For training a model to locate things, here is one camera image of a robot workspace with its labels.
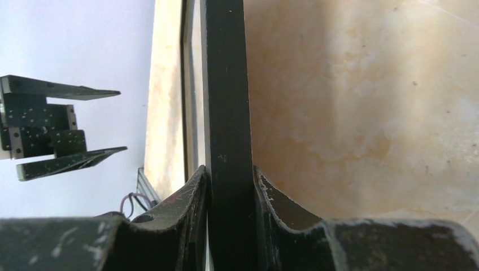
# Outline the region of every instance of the white wall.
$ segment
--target white wall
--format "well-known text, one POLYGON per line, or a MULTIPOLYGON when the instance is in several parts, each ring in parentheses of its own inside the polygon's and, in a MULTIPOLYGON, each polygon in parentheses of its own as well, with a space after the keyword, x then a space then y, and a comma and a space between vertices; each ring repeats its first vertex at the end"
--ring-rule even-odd
POLYGON ((154 1, 0 2, 0 76, 120 90, 73 103, 88 150, 127 146, 100 165, 19 182, 0 161, 0 217, 92 216, 118 210, 143 165, 154 1))

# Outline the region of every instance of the scratch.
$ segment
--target scratch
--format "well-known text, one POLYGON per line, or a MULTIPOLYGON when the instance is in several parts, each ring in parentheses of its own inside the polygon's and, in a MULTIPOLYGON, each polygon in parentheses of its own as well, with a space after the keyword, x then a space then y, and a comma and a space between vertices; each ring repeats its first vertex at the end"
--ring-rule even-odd
POLYGON ((463 17, 461 17, 461 16, 459 16, 459 15, 456 15, 456 14, 450 12, 450 11, 447 11, 447 10, 445 10, 445 9, 442 8, 442 7, 438 7, 438 6, 436 6, 436 5, 433 5, 433 4, 431 4, 431 3, 428 3, 428 2, 425 1, 425 0, 417 0, 417 1, 418 1, 419 3, 421 3, 421 4, 428 5, 428 6, 432 7, 432 8, 435 8, 436 10, 442 11, 442 12, 448 14, 449 16, 452 16, 452 17, 454 17, 454 18, 456 18, 456 19, 462 21, 463 23, 472 26, 474 29, 479 29, 479 25, 473 24, 472 22, 466 20, 465 18, 463 18, 463 17))
POLYGON ((462 224, 467 223, 467 221, 469 221, 476 213, 477 213, 477 209, 475 209, 474 211, 472 211, 471 214, 468 215, 468 216, 464 219, 464 221, 463 221, 462 224))

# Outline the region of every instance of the stained surface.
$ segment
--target stained surface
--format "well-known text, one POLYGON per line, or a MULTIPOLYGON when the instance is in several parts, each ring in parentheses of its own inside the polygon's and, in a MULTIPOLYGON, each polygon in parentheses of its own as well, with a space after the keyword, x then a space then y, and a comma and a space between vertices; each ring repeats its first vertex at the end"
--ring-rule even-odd
POLYGON ((479 237, 479 3, 245 0, 254 163, 321 217, 479 237))

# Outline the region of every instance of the black rectangular beam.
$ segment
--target black rectangular beam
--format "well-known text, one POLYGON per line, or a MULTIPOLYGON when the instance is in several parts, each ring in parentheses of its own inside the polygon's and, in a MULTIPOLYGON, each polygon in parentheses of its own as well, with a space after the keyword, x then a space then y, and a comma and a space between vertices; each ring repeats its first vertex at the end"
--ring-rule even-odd
POLYGON ((216 270, 256 270, 243 0, 200 1, 206 36, 203 97, 213 263, 216 270))

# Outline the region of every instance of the white surface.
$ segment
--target white surface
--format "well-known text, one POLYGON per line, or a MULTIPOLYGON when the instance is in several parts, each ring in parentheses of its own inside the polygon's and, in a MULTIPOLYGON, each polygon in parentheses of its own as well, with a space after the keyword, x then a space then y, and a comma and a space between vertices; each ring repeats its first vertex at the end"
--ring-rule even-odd
POLYGON ((154 1, 3 0, 0 12, 0 75, 120 90, 49 102, 75 105, 88 150, 128 147, 96 167, 29 182, 17 180, 15 164, 31 159, 0 161, 0 217, 117 211, 143 166, 154 1))

